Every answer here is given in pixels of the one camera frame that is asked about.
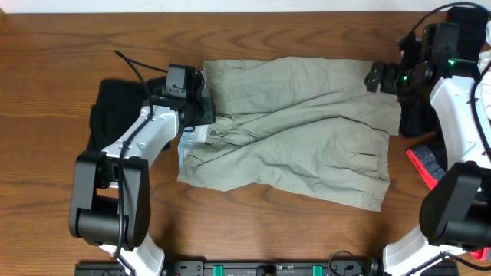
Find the khaki green shorts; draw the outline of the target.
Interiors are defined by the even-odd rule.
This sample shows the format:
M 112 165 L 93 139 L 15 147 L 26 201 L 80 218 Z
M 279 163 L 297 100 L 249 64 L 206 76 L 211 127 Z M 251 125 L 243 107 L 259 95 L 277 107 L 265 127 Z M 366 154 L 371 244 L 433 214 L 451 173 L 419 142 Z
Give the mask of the khaki green shorts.
M 379 211 L 390 185 L 397 98 L 370 93 L 367 61 L 206 61 L 216 121 L 184 133 L 178 180 L 229 191 L 252 183 Z

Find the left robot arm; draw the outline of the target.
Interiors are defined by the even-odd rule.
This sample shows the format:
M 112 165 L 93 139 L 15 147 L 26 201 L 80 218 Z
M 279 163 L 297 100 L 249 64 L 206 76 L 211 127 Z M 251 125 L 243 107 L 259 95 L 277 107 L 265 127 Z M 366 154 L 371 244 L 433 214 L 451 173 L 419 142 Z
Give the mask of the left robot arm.
M 86 151 L 76 159 L 69 231 L 116 258 L 76 275 L 164 275 L 165 254 L 150 237 L 150 166 L 186 128 L 215 121 L 205 74 L 169 67 L 145 84 L 106 79 L 91 108 Z

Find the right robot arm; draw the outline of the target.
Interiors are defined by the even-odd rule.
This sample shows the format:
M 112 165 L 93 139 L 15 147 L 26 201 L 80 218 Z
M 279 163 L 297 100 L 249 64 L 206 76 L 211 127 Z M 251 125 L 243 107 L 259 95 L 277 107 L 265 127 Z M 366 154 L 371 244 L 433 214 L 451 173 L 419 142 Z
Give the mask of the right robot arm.
M 380 258 L 353 260 L 345 275 L 452 275 L 457 264 L 490 269 L 461 257 L 490 246 L 490 125 L 479 98 L 483 75 L 476 63 L 455 58 L 405 72 L 396 64 L 372 65 L 365 78 L 370 92 L 400 94 L 431 86 L 448 169 L 424 198 L 418 226 L 385 246 Z

